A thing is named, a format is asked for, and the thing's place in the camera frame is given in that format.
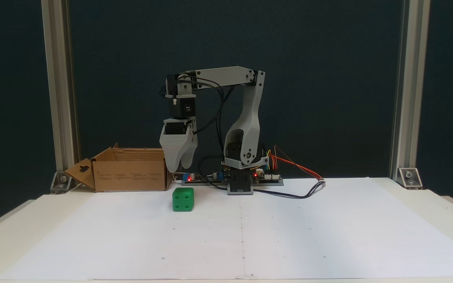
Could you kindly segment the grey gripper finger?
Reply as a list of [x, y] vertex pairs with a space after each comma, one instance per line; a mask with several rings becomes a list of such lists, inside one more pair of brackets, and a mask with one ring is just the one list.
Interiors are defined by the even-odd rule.
[[191, 134], [162, 134], [160, 145], [169, 172], [176, 172], [180, 165], [185, 169], [191, 167]]
[[193, 163], [195, 150], [198, 147], [198, 138], [195, 133], [195, 124], [193, 122], [189, 122], [186, 126], [186, 140], [182, 147], [183, 154], [181, 156], [181, 165], [184, 169], [189, 169]]

